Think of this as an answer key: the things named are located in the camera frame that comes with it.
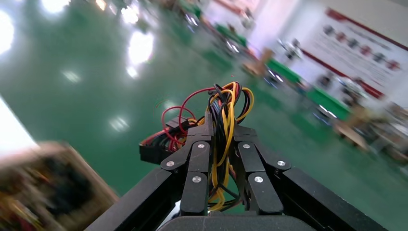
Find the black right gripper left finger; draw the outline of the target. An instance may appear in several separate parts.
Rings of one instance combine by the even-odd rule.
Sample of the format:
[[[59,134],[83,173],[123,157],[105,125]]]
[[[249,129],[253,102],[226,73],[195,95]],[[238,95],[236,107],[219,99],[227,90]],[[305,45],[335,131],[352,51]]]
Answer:
[[[154,231],[180,201],[182,215],[205,216],[213,121],[188,130],[187,143],[100,215],[88,231]]]

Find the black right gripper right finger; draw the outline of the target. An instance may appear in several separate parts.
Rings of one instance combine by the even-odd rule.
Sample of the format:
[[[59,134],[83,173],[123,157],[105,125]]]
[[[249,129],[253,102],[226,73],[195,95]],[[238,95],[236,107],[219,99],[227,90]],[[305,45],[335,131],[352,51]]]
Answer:
[[[257,215],[287,215],[314,231],[385,228],[282,156],[266,149],[252,128],[234,130],[237,181],[245,206]]]

